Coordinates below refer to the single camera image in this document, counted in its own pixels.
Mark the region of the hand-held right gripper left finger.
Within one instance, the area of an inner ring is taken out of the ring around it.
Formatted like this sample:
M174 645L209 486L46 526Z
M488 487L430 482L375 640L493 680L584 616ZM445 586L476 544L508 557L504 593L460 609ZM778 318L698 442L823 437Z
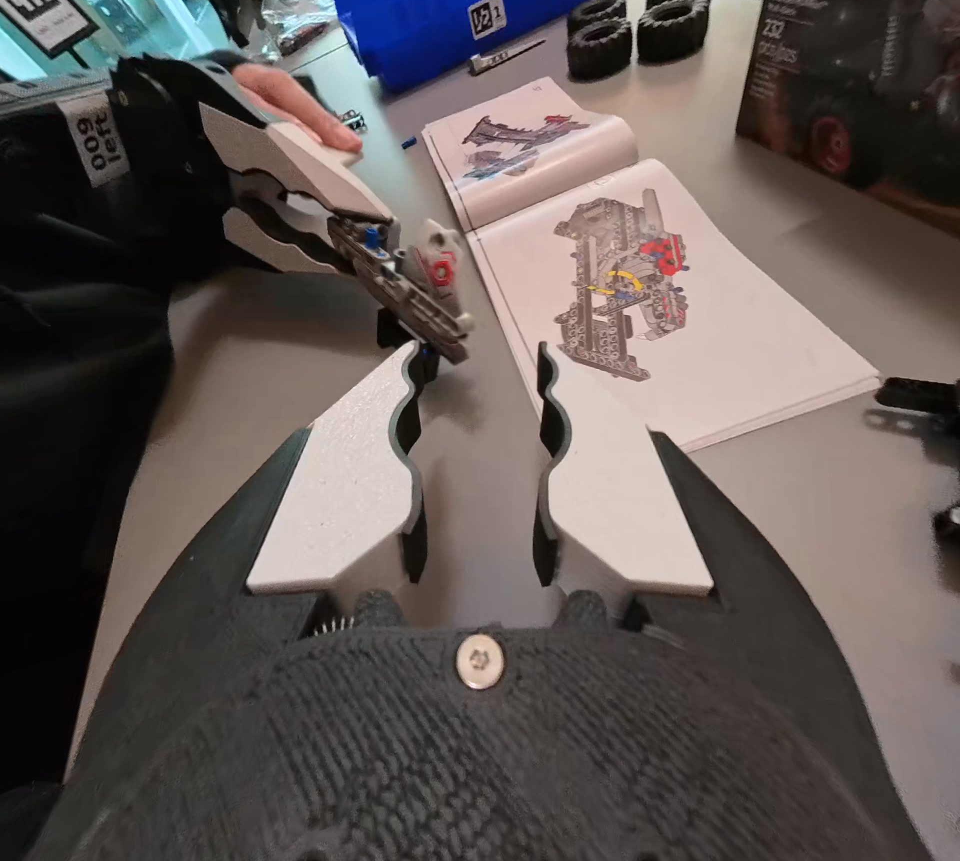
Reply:
M428 556L421 471L423 347L412 340L308 427L246 578L255 595L396 593Z

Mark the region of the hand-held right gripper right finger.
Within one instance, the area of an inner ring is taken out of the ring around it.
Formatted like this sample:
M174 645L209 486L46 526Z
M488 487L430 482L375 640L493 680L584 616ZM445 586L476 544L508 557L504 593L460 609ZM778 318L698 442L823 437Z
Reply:
M545 341L536 356L540 441L533 561L565 595L709 595L714 578L651 431Z

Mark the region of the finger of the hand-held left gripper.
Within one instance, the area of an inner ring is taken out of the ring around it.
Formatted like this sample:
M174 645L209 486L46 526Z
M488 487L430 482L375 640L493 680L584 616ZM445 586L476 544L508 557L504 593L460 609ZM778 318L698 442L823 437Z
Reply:
M334 223L349 219L337 212L310 214L289 203L239 195L222 216L225 239L283 274L359 279L356 263L332 243Z
M228 235L241 218L252 219L243 199L272 206L277 191L311 198L332 215L373 224L396 222L394 212L351 170L341 153L279 120L260 126L206 103L198 105L206 140L230 173L233 206L222 217Z

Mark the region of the grey toy brick model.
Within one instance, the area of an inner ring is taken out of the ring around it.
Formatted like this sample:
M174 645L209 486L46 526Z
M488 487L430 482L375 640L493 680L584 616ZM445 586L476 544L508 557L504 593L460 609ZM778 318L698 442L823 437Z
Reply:
M467 339L475 320L459 291L464 246L458 234L426 219L414 241L402 245L397 221L339 215L329 217L327 234L378 304L379 348L417 342L427 380L437 377L441 360L458 366L469 359Z

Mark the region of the grey desk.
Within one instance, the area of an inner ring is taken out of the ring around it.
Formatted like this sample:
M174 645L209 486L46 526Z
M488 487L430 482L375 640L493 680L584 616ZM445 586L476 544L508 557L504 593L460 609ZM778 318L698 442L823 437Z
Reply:
M395 593L246 581L308 427L401 348L346 385L274 341L230 366L266 458L141 606L33 859L930 859L816 603L634 411L713 591L541 586L542 399L489 302L424 372L428 555Z

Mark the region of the person's left hand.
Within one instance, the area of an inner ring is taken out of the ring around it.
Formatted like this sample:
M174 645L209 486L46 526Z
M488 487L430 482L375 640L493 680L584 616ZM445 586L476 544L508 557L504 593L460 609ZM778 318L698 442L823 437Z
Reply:
M229 71L246 98L259 110L291 122L325 147L350 155L362 153L361 138L289 73L249 62L236 64Z

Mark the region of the open instruction booklet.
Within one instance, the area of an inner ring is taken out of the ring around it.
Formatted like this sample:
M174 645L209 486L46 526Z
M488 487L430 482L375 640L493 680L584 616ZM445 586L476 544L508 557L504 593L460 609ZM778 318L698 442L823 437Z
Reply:
M552 78L422 138L535 401L542 342L694 450L880 386L664 164L641 159L629 123Z

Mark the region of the person's dark clothing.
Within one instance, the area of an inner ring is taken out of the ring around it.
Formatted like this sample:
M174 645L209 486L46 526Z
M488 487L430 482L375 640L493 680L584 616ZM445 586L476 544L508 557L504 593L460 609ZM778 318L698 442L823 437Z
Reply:
M170 289L2 288L1 783L66 768L119 522L171 373Z

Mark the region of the dark toy set box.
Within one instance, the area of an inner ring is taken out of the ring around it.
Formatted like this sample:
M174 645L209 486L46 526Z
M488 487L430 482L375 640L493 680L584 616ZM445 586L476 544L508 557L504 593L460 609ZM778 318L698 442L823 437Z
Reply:
M736 133L958 236L959 0L762 0Z

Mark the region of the black brick frame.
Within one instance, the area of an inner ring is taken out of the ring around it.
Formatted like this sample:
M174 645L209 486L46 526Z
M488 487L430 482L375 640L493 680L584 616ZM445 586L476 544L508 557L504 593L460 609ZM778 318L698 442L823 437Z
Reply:
M863 412L873 430L922 442L944 463L958 463L959 381L951 383L887 377Z

